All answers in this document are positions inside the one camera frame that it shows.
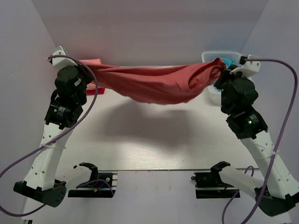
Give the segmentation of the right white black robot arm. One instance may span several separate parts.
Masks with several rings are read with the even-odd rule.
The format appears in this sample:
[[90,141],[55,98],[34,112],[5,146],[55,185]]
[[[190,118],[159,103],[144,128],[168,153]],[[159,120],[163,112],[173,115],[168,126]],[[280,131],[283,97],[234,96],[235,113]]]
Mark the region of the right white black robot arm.
[[233,185],[253,198],[270,217],[288,212],[299,202],[299,183],[274,151],[268,127],[252,106],[258,97],[255,85],[242,72],[233,73],[228,68],[221,72],[215,86],[221,89],[221,111],[228,115],[229,128],[252,155],[264,181],[221,161],[211,167],[212,183]]

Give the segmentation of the dusty red t shirt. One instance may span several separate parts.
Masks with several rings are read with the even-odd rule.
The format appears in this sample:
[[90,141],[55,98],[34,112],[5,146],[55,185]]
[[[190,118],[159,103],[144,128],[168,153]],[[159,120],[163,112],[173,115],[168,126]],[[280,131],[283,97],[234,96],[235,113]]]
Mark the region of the dusty red t shirt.
[[216,58],[168,68],[90,66],[98,86],[140,103],[175,105],[187,103],[217,80],[225,63]]

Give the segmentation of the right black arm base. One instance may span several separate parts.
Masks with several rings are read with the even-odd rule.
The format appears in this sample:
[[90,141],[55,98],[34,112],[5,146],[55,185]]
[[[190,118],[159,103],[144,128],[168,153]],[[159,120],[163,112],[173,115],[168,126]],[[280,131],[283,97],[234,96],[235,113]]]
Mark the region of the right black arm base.
[[212,166],[208,171],[193,173],[191,181],[195,184],[195,194],[197,199],[229,199],[236,193],[236,198],[240,198],[240,193],[233,185],[222,182],[219,172],[230,166],[226,161],[221,161]]

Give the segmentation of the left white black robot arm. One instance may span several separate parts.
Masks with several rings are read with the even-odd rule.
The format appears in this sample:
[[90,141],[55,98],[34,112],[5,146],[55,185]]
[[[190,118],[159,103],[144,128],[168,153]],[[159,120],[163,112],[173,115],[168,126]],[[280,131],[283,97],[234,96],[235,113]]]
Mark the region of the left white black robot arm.
[[51,95],[50,106],[45,116],[42,150],[21,182],[16,182],[14,191],[51,207],[57,207],[67,192],[86,183],[94,186],[99,175],[93,164],[80,163],[66,173],[56,175],[66,142],[72,134],[71,127],[83,112],[87,102],[86,85],[92,81],[83,66],[67,66],[58,71],[56,89]]

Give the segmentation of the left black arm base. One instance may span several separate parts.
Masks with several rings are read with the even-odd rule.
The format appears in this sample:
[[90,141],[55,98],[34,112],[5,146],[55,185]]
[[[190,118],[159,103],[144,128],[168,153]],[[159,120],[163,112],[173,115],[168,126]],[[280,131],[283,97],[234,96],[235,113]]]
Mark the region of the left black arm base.
[[113,198],[116,187],[118,172],[117,171],[99,171],[98,167],[92,163],[80,163],[80,168],[87,168],[91,175],[86,184],[81,183],[68,192],[69,198]]

